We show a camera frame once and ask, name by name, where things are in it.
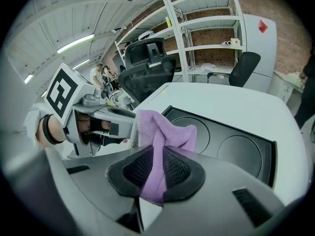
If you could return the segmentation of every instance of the white desk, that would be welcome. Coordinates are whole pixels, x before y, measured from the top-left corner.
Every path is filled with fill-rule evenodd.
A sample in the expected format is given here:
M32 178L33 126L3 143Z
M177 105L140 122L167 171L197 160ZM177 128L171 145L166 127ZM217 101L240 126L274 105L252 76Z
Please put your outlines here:
M166 83L134 112L150 109L162 113L169 105L276 141L275 194L287 205L307 191L307 152L291 112L279 98L231 86Z

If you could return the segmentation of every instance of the ceiling light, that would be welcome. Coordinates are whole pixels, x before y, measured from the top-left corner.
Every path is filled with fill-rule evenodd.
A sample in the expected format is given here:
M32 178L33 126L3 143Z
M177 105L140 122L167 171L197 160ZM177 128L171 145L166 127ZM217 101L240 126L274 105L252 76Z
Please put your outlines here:
M81 66L81 65L83 65L83 64L85 64L85 63L87 63L87 62L89 62L89 61L90 61L89 59L86 60L86 61L83 61L82 63L76 65L73 69L75 70L75 69L78 68L79 66Z
M70 47L75 46L75 45L77 45L79 43L82 43L82 42L84 42L86 40L89 40L89 39L92 39L92 38L94 38L94 34L86 36L86 37L83 37L83 38L80 38L78 40L75 40L74 42L72 42L72 43L70 43L70 44L60 48L59 50L57 50L57 53L60 54L60 53L64 52L65 50L69 49Z
M27 84L27 83L30 81L31 78L33 78L33 75L30 74L30 75L24 80L24 83Z
M41 95L41 97L44 97L46 93L47 93L47 90Z

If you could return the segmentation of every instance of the black vent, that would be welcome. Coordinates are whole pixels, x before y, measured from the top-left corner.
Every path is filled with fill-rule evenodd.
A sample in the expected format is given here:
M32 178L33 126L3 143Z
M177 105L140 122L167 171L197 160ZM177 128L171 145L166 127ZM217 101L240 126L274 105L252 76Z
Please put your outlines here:
M124 167L123 174L130 182L141 188L148 179L152 166L153 152L148 151Z
M168 152L163 153L163 168L167 188L177 186L190 176L189 166Z
M130 112L128 110L123 110L123 109L117 109L117 108L110 108L108 109L110 112L120 115L120 116L126 116L126 117L131 117L131 118L136 118L136 114L133 112Z
M243 188L232 192L255 227L260 226L271 218L266 208L249 192Z
M67 169L67 171L69 174L74 174L74 173L78 173L81 171L86 171L88 169L89 169L89 167L87 165L81 165L81 166L69 168L69 169Z

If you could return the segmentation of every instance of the towel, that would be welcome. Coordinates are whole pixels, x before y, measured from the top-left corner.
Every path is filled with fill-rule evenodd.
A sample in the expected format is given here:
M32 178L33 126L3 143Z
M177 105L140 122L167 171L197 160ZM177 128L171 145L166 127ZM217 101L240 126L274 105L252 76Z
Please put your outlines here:
M194 151L197 129L194 125L174 126L166 117L156 111L138 110L131 132L130 146L153 145L153 167L141 190L141 198L160 205L166 191L163 170L163 146L172 146Z

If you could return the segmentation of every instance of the chair backrest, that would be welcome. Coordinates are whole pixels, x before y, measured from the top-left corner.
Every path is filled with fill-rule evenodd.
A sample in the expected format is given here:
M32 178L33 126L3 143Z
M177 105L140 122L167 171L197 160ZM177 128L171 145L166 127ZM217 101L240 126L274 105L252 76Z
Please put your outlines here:
M163 38L130 44L126 49L126 71L118 83L139 105L164 83L172 82L176 66L174 55L167 56Z
M242 88L257 67L259 61L259 54L243 52L228 78L230 85Z

